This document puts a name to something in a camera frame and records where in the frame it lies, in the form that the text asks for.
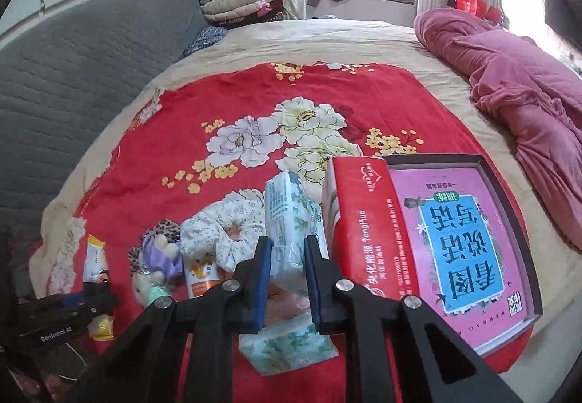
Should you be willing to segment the yellow packaged sponge wrapper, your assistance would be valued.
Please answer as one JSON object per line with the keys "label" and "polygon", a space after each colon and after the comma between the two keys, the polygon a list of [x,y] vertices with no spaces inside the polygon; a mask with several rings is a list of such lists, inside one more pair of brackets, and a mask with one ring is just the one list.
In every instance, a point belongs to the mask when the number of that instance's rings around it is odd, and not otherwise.
{"label": "yellow packaged sponge wrapper", "polygon": [[[101,284],[108,282],[108,261],[105,243],[93,235],[87,237],[87,250],[83,270],[83,282]],[[112,312],[95,317],[88,325],[89,336],[96,342],[108,342],[115,339],[113,333]]]}

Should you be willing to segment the green patterned tissue pack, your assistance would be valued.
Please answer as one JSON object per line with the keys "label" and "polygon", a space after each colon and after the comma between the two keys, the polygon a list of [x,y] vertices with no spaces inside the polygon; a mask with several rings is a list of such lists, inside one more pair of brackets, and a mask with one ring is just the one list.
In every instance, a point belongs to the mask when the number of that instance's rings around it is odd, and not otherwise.
{"label": "green patterned tissue pack", "polygon": [[283,171],[266,182],[264,226],[273,243],[270,282],[287,292],[306,296],[305,240],[315,236],[320,254],[329,258],[320,205],[306,195],[295,172]]}

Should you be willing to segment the red tissue box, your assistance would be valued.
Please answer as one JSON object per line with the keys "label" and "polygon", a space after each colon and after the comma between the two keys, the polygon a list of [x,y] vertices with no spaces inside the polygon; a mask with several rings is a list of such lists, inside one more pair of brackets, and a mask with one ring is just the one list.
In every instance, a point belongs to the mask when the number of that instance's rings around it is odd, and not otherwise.
{"label": "red tissue box", "polygon": [[322,208],[328,253],[347,279],[382,298],[419,294],[406,224],[384,160],[330,159]]}

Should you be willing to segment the white floral scrunchie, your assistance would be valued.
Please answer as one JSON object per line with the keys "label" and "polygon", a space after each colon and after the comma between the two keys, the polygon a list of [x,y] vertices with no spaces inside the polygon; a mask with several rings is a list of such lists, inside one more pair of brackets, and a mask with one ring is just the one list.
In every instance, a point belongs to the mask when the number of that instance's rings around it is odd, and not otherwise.
{"label": "white floral scrunchie", "polygon": [[219,268],[233,273],[240,262],[254,257],[265,234],[263,193],[231,191],[182,222],[180,252],[190,261],[214,258]]}

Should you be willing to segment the purple plush doll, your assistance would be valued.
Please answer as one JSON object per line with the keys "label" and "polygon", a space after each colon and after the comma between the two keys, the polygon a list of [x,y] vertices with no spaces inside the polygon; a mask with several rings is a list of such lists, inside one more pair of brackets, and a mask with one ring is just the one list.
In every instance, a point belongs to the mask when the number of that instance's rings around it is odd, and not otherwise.
{"label": "purple plush doll", "polygon": [[169,296],[183,279],[183,257],[180,245],[168,236],[154,232],[133,250],[131,287],[141,307],[155,299]]}

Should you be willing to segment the dark tray with pink book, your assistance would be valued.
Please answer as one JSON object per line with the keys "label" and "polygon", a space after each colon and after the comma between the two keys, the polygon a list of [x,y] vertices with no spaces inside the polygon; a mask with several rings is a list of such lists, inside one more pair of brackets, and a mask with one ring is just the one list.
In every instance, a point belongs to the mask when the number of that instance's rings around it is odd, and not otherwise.
{"label": "dark tray with pink book", "polygon": [[480,155],[386,159],[411,247],[420,296],[487,357],[543,314],[526,233]]}

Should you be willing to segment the red floral blanket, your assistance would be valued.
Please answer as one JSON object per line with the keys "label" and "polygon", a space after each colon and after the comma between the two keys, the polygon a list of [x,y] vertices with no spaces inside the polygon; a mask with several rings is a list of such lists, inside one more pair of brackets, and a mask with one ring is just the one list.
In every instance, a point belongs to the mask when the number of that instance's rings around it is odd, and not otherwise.
{"label": "red floral blanket", "polygon": [[181,222],[231,191],[295,172],[314,201],[338,156],[478,154],[470,129],[413,74],[384,64],[262,63],[162,92],[133,118],[74,215],[105,243],[119,298],[138,315],[127,253],[163,219]]}

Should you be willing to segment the beige bed sheet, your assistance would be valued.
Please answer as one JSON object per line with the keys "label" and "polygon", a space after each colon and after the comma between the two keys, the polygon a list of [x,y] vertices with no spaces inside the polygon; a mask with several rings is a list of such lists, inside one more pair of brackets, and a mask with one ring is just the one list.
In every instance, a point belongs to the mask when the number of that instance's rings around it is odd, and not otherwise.
{"label": "beige bed sheet", "polygon": [[52,283],[59,290],[71,290],[75,277],[72,257],[80,242],[80,223],[73,211],[111,164],[113,150],[138,111],[162,92],[180,89],[188,82],[270,61],[303,65],[316,61],[380,62],[408,70],[481,142],[525,214],[543,299],[543,317],[535,326],[536,333],[578,302],[580,252],[569,247],[553,228],[510,151],[508,133],[471,104],[467,81],[424,48],[413,29],[348,20],[283,21],[236,29],[225,40],[190,55],[160,75],[147,76],[131,103],[116,108],[116,116],[99,128],[97,139],[44,208],[40,227],[43,243],[29,260],[36,296],[45,296]]}

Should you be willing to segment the grey quilted headboard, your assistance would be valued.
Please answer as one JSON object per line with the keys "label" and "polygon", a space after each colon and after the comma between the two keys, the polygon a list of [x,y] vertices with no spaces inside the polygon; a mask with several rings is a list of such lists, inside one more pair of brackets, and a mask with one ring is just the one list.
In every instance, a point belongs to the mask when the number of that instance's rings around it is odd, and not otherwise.
{"label": "grey quilted headboard", "polygon": [[1,51],[1,223],[23,294],[72,289],[84,154],[204,27],[200,0],[90,0]]}

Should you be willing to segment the blue patterned pillow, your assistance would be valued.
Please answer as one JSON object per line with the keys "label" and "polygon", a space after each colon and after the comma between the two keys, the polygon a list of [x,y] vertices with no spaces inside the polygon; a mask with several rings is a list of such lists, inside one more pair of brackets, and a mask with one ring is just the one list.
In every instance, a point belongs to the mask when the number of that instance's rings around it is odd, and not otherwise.
{"label": "blue patterned pillow", "polygon": [[212,47],[219,43],[227,35],[227,30],[222,27],[208,26],[200,31],[194,40],[183,50],[182,57],[186,58],[199,50]]}

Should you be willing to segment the pink quilt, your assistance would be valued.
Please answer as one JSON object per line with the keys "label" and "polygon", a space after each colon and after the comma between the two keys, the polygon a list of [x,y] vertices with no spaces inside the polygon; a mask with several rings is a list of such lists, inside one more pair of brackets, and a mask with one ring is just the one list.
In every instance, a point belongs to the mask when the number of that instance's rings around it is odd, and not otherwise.
{"label": "pink quilt", "polygon": [[525,36],[450,8],[419,14],[418,40],[467,76],[471,100],[514,136],[515,157],[567,243],[581,246],[581,79]]}

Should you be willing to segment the folded blankets pile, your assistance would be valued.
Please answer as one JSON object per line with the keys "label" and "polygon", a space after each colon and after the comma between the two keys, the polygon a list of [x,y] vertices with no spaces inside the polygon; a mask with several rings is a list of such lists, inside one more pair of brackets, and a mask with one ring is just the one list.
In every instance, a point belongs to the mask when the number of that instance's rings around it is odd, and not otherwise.
{"label": "folded blankets pile", "polygon": [[210,25],[227,30],[286,18],[282,0],[209,0],[201,11]]}

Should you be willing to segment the red gift bag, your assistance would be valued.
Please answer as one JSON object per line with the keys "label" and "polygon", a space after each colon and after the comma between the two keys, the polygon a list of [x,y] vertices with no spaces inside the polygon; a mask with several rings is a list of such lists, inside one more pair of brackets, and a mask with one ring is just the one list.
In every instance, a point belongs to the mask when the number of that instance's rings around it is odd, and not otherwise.
{"label": "red gift bag", "polygon": [[504,11],[501,0],[448,0],[447,5],[474,15],[494,26],[500,26],[503,22]]}

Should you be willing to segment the black television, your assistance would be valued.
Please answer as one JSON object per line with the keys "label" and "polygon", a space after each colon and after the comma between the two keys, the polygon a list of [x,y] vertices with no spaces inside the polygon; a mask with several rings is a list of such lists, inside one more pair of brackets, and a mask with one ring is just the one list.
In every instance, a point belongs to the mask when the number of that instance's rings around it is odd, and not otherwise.
{"label": "black television", "polygon": [[545,0],[545,23],[563,40],[581,50],[581,17],[574,13],[566,0]]}

